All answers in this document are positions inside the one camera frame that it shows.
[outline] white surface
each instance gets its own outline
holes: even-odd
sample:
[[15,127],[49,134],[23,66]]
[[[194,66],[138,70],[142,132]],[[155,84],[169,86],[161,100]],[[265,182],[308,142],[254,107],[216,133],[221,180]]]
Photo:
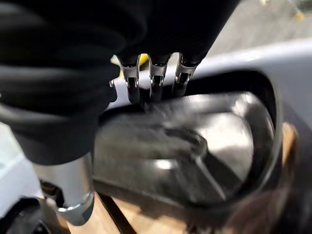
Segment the white surface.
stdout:
[[0,217],[21,196],[40,194],[39,182],[11,129],[0,123]]

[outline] black rubber trim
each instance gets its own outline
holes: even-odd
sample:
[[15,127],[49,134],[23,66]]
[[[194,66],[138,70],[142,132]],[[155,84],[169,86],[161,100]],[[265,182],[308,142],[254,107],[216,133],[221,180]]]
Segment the black rubber trim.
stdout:
[[101,198],[102,204],[115,222],[120,234],[136,234],[136,231],[133,229],[114,200],[110,196],[106,196],[104,194],[98,195]]

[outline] robotic finger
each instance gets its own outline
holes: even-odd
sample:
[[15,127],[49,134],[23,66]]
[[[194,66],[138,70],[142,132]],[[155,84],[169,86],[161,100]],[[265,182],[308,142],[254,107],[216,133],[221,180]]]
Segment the robotic finger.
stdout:
[[199,63],[200,62],[192,62],[191,60],[183,59],[183,54],[180,53],[175,71],[175,81],[172,86],[172,94],[174,97],[181,97],[185,94],[187,84]]
[[160,101],[162,96],[162,86],[164,83],[168,60],[171,55],[155,56],[149,55],[151,90],[150,99]]
[[118,56],[118,59],[128,88],[129,101],[133,104],[138,103],[140,100],[138,89],[140,55],[131,57]]

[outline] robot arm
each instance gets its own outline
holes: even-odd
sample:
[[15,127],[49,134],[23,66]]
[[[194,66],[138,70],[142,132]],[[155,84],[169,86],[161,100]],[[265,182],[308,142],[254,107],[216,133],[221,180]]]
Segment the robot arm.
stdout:
[[93,210],[92,150],[98,116],[124,72],[139,100],[138,56],[150,56],[151,100],[180,52],[173,95],[182,96],[239,0],[20,1],[0,3],[0,121],[32,162],[47,203],[74,225]]

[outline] robotic hand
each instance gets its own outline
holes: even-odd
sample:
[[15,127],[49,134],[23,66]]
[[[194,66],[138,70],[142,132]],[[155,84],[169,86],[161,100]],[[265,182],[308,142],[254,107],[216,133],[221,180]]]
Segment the robotic hand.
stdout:
[[119,67],[139,99],[138,56],[150,58],[151,100],[180,52],[173,95],[239,0],[12,0],[0,3],[0,121],[10,125],[47,203],[74,225],[93,210],[92,150],[98,116],[116,100]]

